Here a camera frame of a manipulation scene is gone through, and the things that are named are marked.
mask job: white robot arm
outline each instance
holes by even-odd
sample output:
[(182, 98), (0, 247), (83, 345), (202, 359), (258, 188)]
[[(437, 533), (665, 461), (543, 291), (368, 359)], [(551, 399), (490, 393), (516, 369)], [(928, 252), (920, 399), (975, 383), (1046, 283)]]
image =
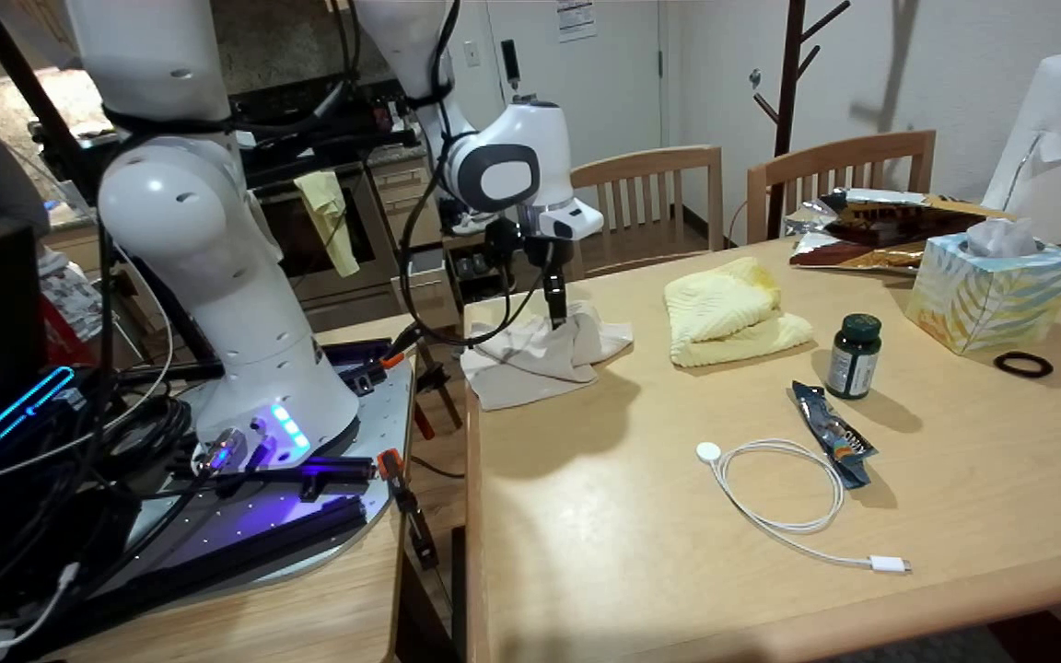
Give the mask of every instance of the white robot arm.
[[(189, 393), (199, 442), (225, 442), (210, 466), (298, 469), (352, 423), (357, 399), (318, 350), (277, 243), (254, 220), (225, 127), (210, 0), (67, 0), (67, 15), (104, 108), (120, 128), (146, 136), (104, 173), (101, 218), (182, 297), (225, 369)], [(474, 209), (468, 218), (490, 220), (516, 208), (532, 241), (582, 241), (603, 225), (571, 191), (561, 108), (512, 102), (471, 134), (444, 98), (444, 0), (360, 0), (357, 15), (405, 95), (425, 98), (415, 108), (444, 173), (442, 191)]]
[(453, 15), (457, 0), (357, 0), (357, 22), (415, 102), (444, 194), (471, 209), (457, 232), (516, 208), (524, 237), (592, 237), (603, 218), (571, 191), (571, 140), (555, 102), (516, 98), (482, 134), (457, 109), (442, 57)]
[(199, 324), (225, 375), (189, 391), (217, 472), (298, 469), (339, 439), (357, 399), (254, 220), (225, 134), (227, 92), (205, 0), (67, 0), (76, 52), (120, 128), (151, 134), (101, 184), (101, 220)]

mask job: cable connector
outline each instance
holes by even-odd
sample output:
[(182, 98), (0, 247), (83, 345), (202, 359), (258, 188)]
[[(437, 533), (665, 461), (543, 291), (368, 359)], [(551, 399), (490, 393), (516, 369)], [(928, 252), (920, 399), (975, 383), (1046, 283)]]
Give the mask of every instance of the cable connector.
[(82, 563), (61, 563), (54, 590), (67, 594), (67, 585), (82, 575)]
[(415, 344), (421, 344), (421, 324), (410, 324), (405, 333), (396, 333), (396, 335), (390, 338), (390, 345), (383, 350), (383, 369), (401, 366), (405, 354), (410, 354), (410, 345), (415, 345)]
[(868, 571), (877, 571), (877, 575), (909, 575), (909, 563), (902, 558), (868, 558)]

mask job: small bottle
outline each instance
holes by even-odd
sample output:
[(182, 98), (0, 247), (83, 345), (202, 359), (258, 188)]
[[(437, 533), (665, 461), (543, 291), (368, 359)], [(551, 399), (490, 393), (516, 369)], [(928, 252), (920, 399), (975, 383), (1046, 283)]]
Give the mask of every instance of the small bottle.
[(877, 350), (883, 345), (877, 338), (877, 333), (882, 333), (882, 322), (868, 315), (848, 315), (840, 322), (840, 333), (831, 335), (829, 375), (826, 375), (826, 386), (837, 399), (866, 399), (868, 393)]

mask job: white cable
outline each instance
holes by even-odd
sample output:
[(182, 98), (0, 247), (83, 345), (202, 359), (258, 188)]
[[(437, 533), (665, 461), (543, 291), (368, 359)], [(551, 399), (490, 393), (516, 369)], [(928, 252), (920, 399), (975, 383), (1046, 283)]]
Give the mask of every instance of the white cable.
[[(159, 375), (151, 380), (151, 386), (146, 386), (132, 404), (125, 404), (114, 419), (104, 423), (108, 434), (119, 430), (135, 408), (145, 408), (145, 404), (153, 399), (153, 391), (166, 383), (166, 373), (171, 373), (173, 354), (178, 354), (178, 345), (173, 345), (173, 324), (171, 324), (171, 315), (162, 310), (159, 296), (151, 291), (151, 283), (145, 279), (145, 274), (132, 264), (132, 258), (129, 258), (120, 247), (114, 247), (114, 252), (120, 253), (120, 263), (129, 264), (129, 274), (135, 276), (135, 283), (151, 296), (153, 315), (162, 316), (166, 359), (162, 359), (162, 369), (159, 369)], [(4, 479), (4, 475), (19, 475), (19, 472), (32, 469), (32, 466), (43, 466), (49, 458), (61, 458), (61, 453), (92, 442), (92, 434), (97, 434), (97, 430), (83, 430), (82, 439), (69, 439), (69, 442), (54, 447), (54, 450), (43, 450), (43, 453), (37, 453), (37, 458), (29, 458), (29, 461), (6, 466), (6, 469), (0, 469), (0, 479)]]
[(54, 594), (53, 594), (53, 601), (43, 605), (43, 613), (39, 613), (19, 637), (0, 640), (0, 653), (4, 653), (4, 647), (19, 647), (19, 646), (29, 640), (32, 634), (39, 634), (39, 628), (53, 620), (54, 605), (61, 601), (61, 594), (75, 585), (76, 571), (82, 571), (82, 563), (67, 563), (67, 566), (58, 571)]
[[(803, 458), (810, 466), (819, 466), (829, 479), (829, 510), (815, 520), (769, 520), (755, 510), (746, 510), (737, 490), (729, 488), (729, 466), (737, 458), (746, 458), (746, 453), (789, 453), (789, 458)], [(826, 560), (826, 563), (840, 563), (840, 566), (868, 566), (877, 575), (905, 575), (905, 560), (902, 558), (837, 558), (837, 551), (823, 551), (805, 543), (800, 543), (800, 533), (819, 533), (826, 526), (831, 526), (831, 520), (848, 510), (848, 488), (842, 479), (831, 472), (829, 458), (823, 458), (819, 450), (803, 450), (796, 442), (785, 442), (785, 439), (751, 439), (751, 442), (739, 442), (734, 447), (729, 453), (722, 453), (715, 442), (701, 442), (696, 447), (696, 458), (712, 469), (715, 475), (715, 488), (718, 494), (762, 533), (777, 539), (782, 544), (793, 544), (815, 560)]]

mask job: wooden table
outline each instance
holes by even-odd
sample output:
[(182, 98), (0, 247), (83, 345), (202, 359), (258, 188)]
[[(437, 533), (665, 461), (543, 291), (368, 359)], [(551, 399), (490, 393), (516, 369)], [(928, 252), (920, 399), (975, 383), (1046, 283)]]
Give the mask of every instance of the wooden table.
[[(762, 258), (815, 345), (679, 373), (664, 283)], [(471, 660), (810, 660), (1061, 605), (1061, 315), (1046, 380), (956, 359), (902, 307), (909, 283), (785, 264), (789, 243), (653, 264), (589, 291), (637, 345), (576, 393), (471, 413)], [(909, 575), (819, 563), (743, 522), (694, 447), (815, 447), (789, 383), (823, 383), (842, 315), (883, 322), (866, 402), (837, 402), (882, 453), (872, 488), (815, 533), (829, 551), (900, 551)], [(767, 516), (826, 510), (819, 469), (751, 458), (734, 472)]]
[[(401, 316), (318, 335), (390, 338)], [(379, 663), (395, 653), (401, 520), (395, 506), (346, 543), (346, 549), (296, 578), (184, 601), (97, 634), (58, 660), (97, 663)]]

